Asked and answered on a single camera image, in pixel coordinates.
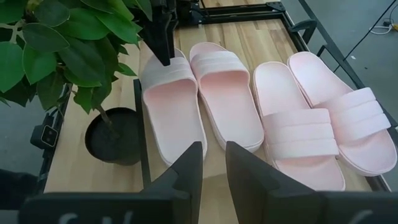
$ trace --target white slide sandal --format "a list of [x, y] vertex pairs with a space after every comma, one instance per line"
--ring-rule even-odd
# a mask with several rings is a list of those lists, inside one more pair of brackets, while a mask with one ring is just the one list
[[249, 87], [250, 74], [238, 56], [209, 42], [190, 51], [193, 73], [215, 136], [225, 150], [234, 141], [250, 152], [261, 146], [264, 131]]
[[365, 176], [394, 168], [391, 125], [370, 88], [352, 90], [310, 52], [292, 55], [288, 64], [310, 106], [329, 110], [342, 162]]
[[314, 190], [344, 190], [328, 110], [310, 109], [292, 72], [280, 62], [256, 68], [254, 92], [272, 165]]
[[143, 100], [164, 162], [171, 166], [195, 141], [202, 143], [205, 159], [197, 81], [184, 54], [175, 49], [175, 58], [166, 67], [153, 55], [141, 77]]

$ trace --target floor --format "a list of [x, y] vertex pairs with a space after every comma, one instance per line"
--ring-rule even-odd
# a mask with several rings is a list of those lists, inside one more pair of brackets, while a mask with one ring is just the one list
[[[297, 0], [282, 2], [294, 22], [308, 19]], [[307, 0], [344, 55], [356, 45], [391, 2], [392, 0]], [[398, 21], [398, 10], [392, 18]], [[398, 120], [397, 39], [397, 32], [387, 35], [369, 34], [348, 57], [348, 62], [365, 85], [373, 89], [379, 101]], [[325, 41], [316, 32], [309, 47], [312, 52], [317, 52], [323, 44]], [[330, 68], [337, 67], [327, 52], [322, 55], [322, 59]], [[352, 85], [342, 69], [339, 68], [336, 73]], [[27, 108], [12, 103], [10, 105], [11, 107], [0, 105], [0, 169], [37, 175], [42, 162], [42, 151], [32, 146], [29, 139], [34, 126], [42, 122], [45, 113], [37, 99]], [[398, 190], [397, 174], [398, 168], [384, 175], [392, 190]], [[0, 222], [16, 223], [16, 212], [0, 211]]]

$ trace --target slide sandal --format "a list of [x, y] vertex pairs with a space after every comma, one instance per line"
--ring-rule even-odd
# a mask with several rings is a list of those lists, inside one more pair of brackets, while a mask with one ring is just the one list
[[310, 52], [292, 55], [288, 64], [310, 106], [329, 110], [342, 162], [365, 176], [396, 165], [390, 122], [370, 88], [352, 90]]
[[344, 190], [328, 110], [310, 109], [292, 72], [280, 62], [256, 68], [254, 92], [272, 165], [314, 190]]
[[249, 87], [250, 74], [238, 56], [214, 43], [199, 43], [190, 51], [193, 73], [215, 136], [225, 150], [234, 141], [254, 152], [264, 140]]
[[164, 162], [171, 166], [192, 143], [201, 141], [207, 152], [205, 130], [198, 106], [198, 87], [184, 54], [175, 49], [164, 67], [153, 55], [141, 75], [144, 103]]

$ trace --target black plant pot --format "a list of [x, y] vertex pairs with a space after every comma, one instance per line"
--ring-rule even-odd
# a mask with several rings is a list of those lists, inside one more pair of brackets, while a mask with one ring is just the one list
[[101, 161], [124, 166], [140, 161], [137, 113], [129, 108], [113, 108], [107, 110], [106, 114], [119, 136], [115, 137], [101, 115], [98, 115], [86, 131], [88, 152]]

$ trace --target wooden surface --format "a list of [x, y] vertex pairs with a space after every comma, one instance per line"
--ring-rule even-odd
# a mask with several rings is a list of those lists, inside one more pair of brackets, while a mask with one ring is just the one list
[[[262, 3], [261, 0], [207, 0], [206, 6], [228, 6]], [[234, 52], [252, 73], [263, 62], [286, 62], [296, 52], [281, 21], [268, 20], [212, 24], [175, 32], [175, 46], [188, 56], [190, 48], [199, 42], [214, 42]], [[130, 56], [120, 56], [121, 61], [141, 72], [151, 56], [145, 44], [141, 51], [128, 45]], [[104, 108], [118, 106], [135, 109], [134, 89], [131, 77], [121, 77], [113, 83], [111, 95], [103, 103]], [[208, 153], [204, 161], [203, 190], [200, 223], [237, 223], [228, 181], [226, 179], [225, 153], [220, 148], [211, 129], [207, 113], [200, 100], [200, 111], [208, 141]], [[91, 157], [85, 149], [84, 135], [91, 120], [98, 113], [86, 115], [73, 100], [68, 103], [65, 122], [50, 169], [46, 192], [138, 192], [142, 189], [141, 164], [123, 167], [106, 164]], [[166, 170], [160, 158], [149, 118], [144, 109], [147, 150], [152, 180]], [[256, 153], [265, 160], [264, 148]], [[341, 166], [347, 190], [370, 190], [364, 177]]]

